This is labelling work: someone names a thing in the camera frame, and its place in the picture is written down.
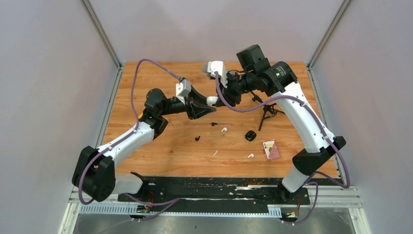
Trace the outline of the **playing card box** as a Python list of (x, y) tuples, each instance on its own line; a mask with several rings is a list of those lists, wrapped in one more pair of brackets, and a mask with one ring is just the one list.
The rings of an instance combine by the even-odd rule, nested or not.
[(281, 158), (281, 154), (277, 147), (275, 140), (268, 140), (262, 142), (264, 155), (267, 160), (275, 160)]

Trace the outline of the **black earbud charging case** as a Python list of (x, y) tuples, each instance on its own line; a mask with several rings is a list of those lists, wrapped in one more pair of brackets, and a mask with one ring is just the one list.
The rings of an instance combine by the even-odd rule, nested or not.
[(257, 136), (257, 133), (249, 130), (246, 134), (245, 134), (245, 139), (248, 141), (253, 141)]

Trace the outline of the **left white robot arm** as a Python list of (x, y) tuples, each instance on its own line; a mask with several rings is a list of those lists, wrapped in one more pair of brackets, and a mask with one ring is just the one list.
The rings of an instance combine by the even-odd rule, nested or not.
[(204, 97), (192, 87), (176, 85), (177, 95), (167, 98), (155, 88), (146, 95), (145, 109), (138, 123), (113, 141), (98, 148), (87, 146), (80, 156), (72, 177), (72, 183), (81, 194), (86, 193), (97, 202), (112, 194), (129, 193), (137, 201), (149, 196), (144, 178), (134, 172), (116, 174), (117, 166), (144, 144), (160, 136), (168, 121), (165, 115), (187, 113), (189, 119), (198, 119), (216, 111), (218, 97)]

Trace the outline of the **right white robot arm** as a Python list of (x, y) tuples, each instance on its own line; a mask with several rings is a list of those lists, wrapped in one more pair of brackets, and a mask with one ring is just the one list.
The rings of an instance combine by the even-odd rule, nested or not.
[(226, 106), (245, 113), (254, 108), (237, 109), (242, 95), (260, 91), (275, 102), (291, 121), (304, 144), (293, 157), (293, 167), (282, 179), (278, 197), (291, 203), (307, 180), (346, 144), (344, 137), (335, 136), (320, 120), (305, 97), (292, 68), (283, 61), (270, 64), (259, 45), (251, 45), (237, 53), (240, 72), (228, 71), (222, 61), (210, 61), (202, 70), (216, 82), (217, 97), (208, 97), (209, 106)]

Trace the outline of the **white earbud charging case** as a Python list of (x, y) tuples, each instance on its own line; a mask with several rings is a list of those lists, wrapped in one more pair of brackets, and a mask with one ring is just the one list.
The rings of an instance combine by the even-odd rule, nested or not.
[(216, 106), (216, 103), (218, 100), (219, 100), (218, 96), (209, 96), (206, 98), (206, 103), (208, 106)]

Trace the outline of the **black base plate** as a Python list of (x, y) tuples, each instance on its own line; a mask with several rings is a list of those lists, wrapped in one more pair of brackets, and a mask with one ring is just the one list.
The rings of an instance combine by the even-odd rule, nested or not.
[(147, 176), (143, 190), (137, 194), (119, 195), (118, 201), (159, 203), (160, 211), (167, 201), (178, 199), (167, 210), (173, 212), (263, 213), (268, 205), (309, 205), (307, 188), (292, 195), (278, 189), (280, 177), (165, 177)]

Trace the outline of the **grey microphone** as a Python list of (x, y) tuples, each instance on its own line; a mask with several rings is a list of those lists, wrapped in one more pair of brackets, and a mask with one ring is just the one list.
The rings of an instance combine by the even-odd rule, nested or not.
[(202, 65), (202, 72), (208, 74), (209, 73), (209, 69), (208, 69), (208, 64), (203, 64)]

